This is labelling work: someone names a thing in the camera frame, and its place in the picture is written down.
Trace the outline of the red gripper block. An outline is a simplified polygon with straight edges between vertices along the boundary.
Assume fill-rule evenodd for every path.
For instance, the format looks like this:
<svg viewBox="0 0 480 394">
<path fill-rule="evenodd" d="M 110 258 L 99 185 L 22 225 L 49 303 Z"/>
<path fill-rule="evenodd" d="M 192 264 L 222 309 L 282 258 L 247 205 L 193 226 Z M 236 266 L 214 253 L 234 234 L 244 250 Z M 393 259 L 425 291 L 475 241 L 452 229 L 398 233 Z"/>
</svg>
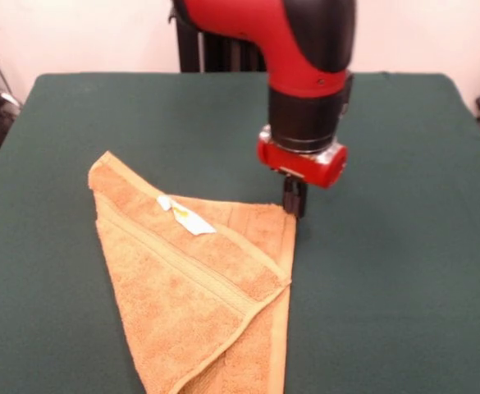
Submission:
<svg viewBox="0 0 480 394">
<path fill-rule="evenodd" d="M 295 153 L 278 146 L 266 125 L 258 135 L 257 154 L 261 163 L 286 175 L 282 207 L 288 214 L 302 218 L 306 212 L 309 185 L 333 186 L 345 169 L 348 149 L 334 140 L 319 153 Z"/>
</svg>

